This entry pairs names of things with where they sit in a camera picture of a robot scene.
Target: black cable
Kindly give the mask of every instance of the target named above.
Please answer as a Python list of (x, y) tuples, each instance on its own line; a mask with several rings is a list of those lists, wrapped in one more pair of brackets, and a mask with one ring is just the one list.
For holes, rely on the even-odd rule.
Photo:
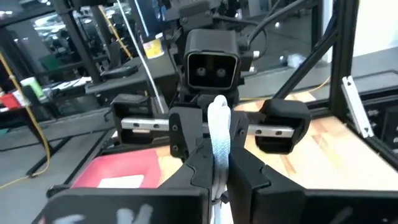
[[(259, 25), (258, 22), (244, 20), (244, 19), (235, 19), (235, 18), (227, 17), (227, 16), (213, 16), (213, 19), (216, 20), (216, 21), (230, 22), (230, 23), (244, 24), (244, 25), (251, 25), (251, 26), (258, 26)], [(266, 44), (265, 44), (262, 52), (260, 53), (260, 55), (259, 55), (259, 57), (257, 59), (259, 59), (262, 56), (264, 56), (264, 54), (267, 52), (267, 49), (268, 49), (268, 33), (267, 33), (267, 30), (266, 29), (261, 29), (261, 32), (264, 33), (264, 38), (266, 40)]]
[(304, 42), (304, 43), (306, 43), (306, 44), (307, 44), (307, 42), (306, 42), (306, 41), (304, 41), (304, 40), (302, 40), (302, 39), (300, 39), (300, 38), (298, 38), (298, 37), (293, 37), (293, 36), (291, 36), (291, 35), (287, 35), (287, 34), (280, 34), (280, 33), (277, 33), (277, 32), (271, 31), (271, 30), (269, 30), (269, 31), (268, 31), (268, 33), (269, 33), (269, 34), (278, 35), (278, 36), (284, 37), (284, 38), (286, 38), (286, 39), (290, 39), (290, 40), (296, 40), (296, 41)]
[(267, 17), (269, 17), (270, 15), (272, 15), (275, 12), (276, 7), (279, 5), (279, 3), (281, 2), (281, 0), (278, 0), (277, 2), (275, 2), (274, 6), (271, 8), (271, 10), (267, 13)]
[(260, 24), (254, 28), (254, 30), (250, 33), (249, 37), (248, 37), (248, 46), (251, 45), (251, 43), (253, 42), (254, 38), (256, 38), (261, 30), (263, 30), (266, 26), (268, 26), (271, 22), (273, 22), (274, 20), (286, 16), (288, 14), (290, 14), (292, 11), (296, 11), (298, 9), (303, 8), (302, 5), (312, 2), (312, 0), (297, 0), (291, 4), (289, 4), (288, 6), (282, 8), (281, 10), (279, 10), (278, 12), (276, 12), (275, 14), (272, 14), (266, 18), (264, 18)]

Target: white label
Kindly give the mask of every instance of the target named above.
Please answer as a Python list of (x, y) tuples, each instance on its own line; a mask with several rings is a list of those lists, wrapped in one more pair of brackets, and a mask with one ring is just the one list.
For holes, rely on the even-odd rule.
[(24, 97), (22, 96), (22, 94), (20, 93), (19, 90), (13, 91), (12, 94), (14, 95), (14, 97), (17, 99), (17, 101), (19, 102), (19, 104), (21, 106), (27, 106), (26, 103), (28, 105), (30, 104), (30, 102), (27, 98), (25, 98), (25, 100), (26, 100), (26, 103), (25, 103)]
[(112, 138), (116, 138), (118, 136), (118, 131), (115, 131), (112, 135)]
[(125, 177), (112, 177), (102, 179), (98, 188), (136, 189), (144, 181), (144, 175), (131, 175)]
[(79, 223), (84, 219), (84, 215), (69, 215), (67, 217), (57, 219), (54, 224), (74, 224)]

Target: white paper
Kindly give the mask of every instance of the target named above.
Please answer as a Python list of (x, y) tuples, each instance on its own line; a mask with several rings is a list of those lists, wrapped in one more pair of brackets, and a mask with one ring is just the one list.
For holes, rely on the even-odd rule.
[(26, 106), (25, 100), (26, 100), (26, 103), (27, 103), (28, 105), (30, 105), (30, 101), (29, 101), (28, 99), (25, 99), (25, 100), (24, 100), (24, 98), (22, 97), (22, 94), (20, 93), (19, 90), (13, 91), (12, 94), (14, 95), (14, 97), (17, 99), (17, 101), (19, 102), (19, 104), (20, 104), (21, 106)]
[(87, 82), (91, 82), (91, 77), (82, 77), (78, 82), (73, 85), (73, 87), (86, 85)]
[(144, 175), (105, 178), (101, 180), (98, 188), (136, 189), (143, 181)]
[(115, 131), (112, 135), (112, 138), (116, 138), (118, 136), (118, 131)]
[(64, 82), (61, 83), (59, 85), (57, 85), (56, 87), (53, 87), (53, 90), (59, 89), (59, 90), (64, 90), (66, 88), (69, 88), (71, 86), (73, 86), (76, 82), (78, 82), (80, 79), (74, 80), (74, 81), (70, 81), (70, 82)]

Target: black metal frame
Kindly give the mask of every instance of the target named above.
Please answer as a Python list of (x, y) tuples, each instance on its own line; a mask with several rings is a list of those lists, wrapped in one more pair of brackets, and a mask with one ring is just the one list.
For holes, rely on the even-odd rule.
[(337, 28), (340, 32), (333, 48), (329, 109), (334, 116), (344, 121), (348, 107), (341, 89), (341, 79), (351, 74), (359, 1), (338, 1), (335, 8), (344, 13), (339, 13), (337, 18)]
[(311, 10), (311, 46), (314, 46), (322, 37), (323, 31), (323, 1), (319, 0), (316, 6), (312, 7)]
[[(102, 56), (93, 58), (94, 62), (102, 62), (107, 59), (108, 59), (107, 55), (102, 55)], [(84, 62), (70, 63), (70, 64), (64, 65), (60, 68), (54, 69), (54, 70), (33, 74), (33, 76), (36, 77), (38, 80), (40, 80), (40, 78), (42, 78), (42, 77), (56, 75), (56, 74), (63, 73), (63, 72), (69, 72), (75, 68), (84, 67), (84, 66), (85, 66)]]
[[(51, 147), (50, 148), (50, 157), (52, 157), (56, 152), (58, 152), (69, 140), (71, 140), (72, 137), (65, 137), (63, 138), (56, 146)], [(44, 156), (43, 158), (41, 158), (41, 160), (39, 160), (38, 162), (36, 162), (36, 164), (34, 164), (32, 166), (32, 168), (30, 168), (27, 172), (26, 175), (28, 177), (34, 177), (34, 173), (36, 173), (36, 171), (42, 167), (42, 165), (44, 165), (47, 162), (47, 156)]]
[(107, 129), (102, 129), (102, 130), (97, 130), (96, 133), (102, 133), (102, 135), (97, 139), (97, 141), (92, 145), (90, 150), (86, 153), (86, 155), (81, 159), (79, 164), (75, 167), (75, 169), (70, 173), (70, 175), (67, 177), (67, 179), (63, 182), (63, 184), (69, 184), (79, 173), (81, 168), (85, 165), (87, 160), (90, 158), (90, 156), (93, 154), (94, 150), (98, 147), (98, 145), (103, 141), (103, 139), (109, 135), (110, 131), (113, 130), (114, 128), (107, 128)]
[(93, 57), (90, 54), (90, 50), (88, 49), (88, 46), (78, 29), (77, 23), (73, 18), (72, 12), (74, 8), (72, 8), (72, 6), (66, 1), (54, 1), (53, 5), (55, 11), (59, 14), (63, 23), (65, 24), (70, 38), (76, 45), (76, 50), (81, 57), (81, 61), (83, 62), (89, 76), (93, 79), (94, 83), (100, 83), (102, 81), (100, 77), (100, 71), (96, 67)]
[(26, 78), (26, 75), (34, 73), (34, 68), (29, 65), (22, 51), (14, 42), (11, 33), (5, 27), (0, 28), (0, 33), (2, 35), (0, 50), (6, 60), (10, 62), (11, 70), (15, 73), (17, 79), (22, 80)]
[(100, 11), (100, 6), (92, 6), (90, 7), (91, 12), (93, 13), (93, 19), (96, 22), (98, 26), (98, 31), (100, 35), (102, 36), (102, 39), (104, 41), (104, 44), (106, 46), (106, 51), (109, 55), (109, 45), (112, 42), (112, 35), (111, 32), (109, 31), (108, 23), (106, 22), (105, 18), (103, 17), (101, 11)]

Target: camera lens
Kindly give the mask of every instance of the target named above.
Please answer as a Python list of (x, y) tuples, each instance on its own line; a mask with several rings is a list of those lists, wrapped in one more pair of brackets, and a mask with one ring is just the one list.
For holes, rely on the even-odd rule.
[(223, 78), (226, 75), (226, 71), (223, 68), (217, 70), (217, 76)]
[(203, 67), (198, 68), (197, 69), (197, 75), (201, 76), (201, 77), (205, 76), (206, 75), (206, 69), (203, 68)]

